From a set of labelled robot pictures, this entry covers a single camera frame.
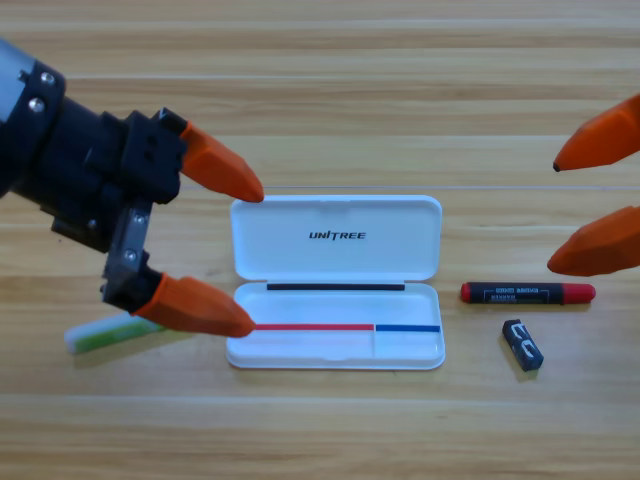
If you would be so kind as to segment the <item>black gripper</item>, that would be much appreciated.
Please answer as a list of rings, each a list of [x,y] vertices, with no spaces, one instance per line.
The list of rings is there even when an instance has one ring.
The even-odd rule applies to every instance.
[[[177,196],[180,170],[216,193],[264,200],[240,155],[166,108],[118,119],[65,99],[53,116],[23,110],[1,127],[1,191],[37,204],[52,231],[106,254],[103,300],[129,313],[160,284],[144,242],[153,206]]]

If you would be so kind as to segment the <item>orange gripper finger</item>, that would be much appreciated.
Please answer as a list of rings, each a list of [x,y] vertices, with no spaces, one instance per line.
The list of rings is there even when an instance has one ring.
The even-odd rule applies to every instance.
[[[639,266],[639,207],[627,206],[580,227],[549,259],[547,268],[595,276]]]
[[[639,151],[639,95],[583,123],[557,154],[556,172],[617,163]]]
[[[249,314],[227,293],[193,277],[163,273],[151,299],[133,312],[166,329],[242,338],[255,329]]]

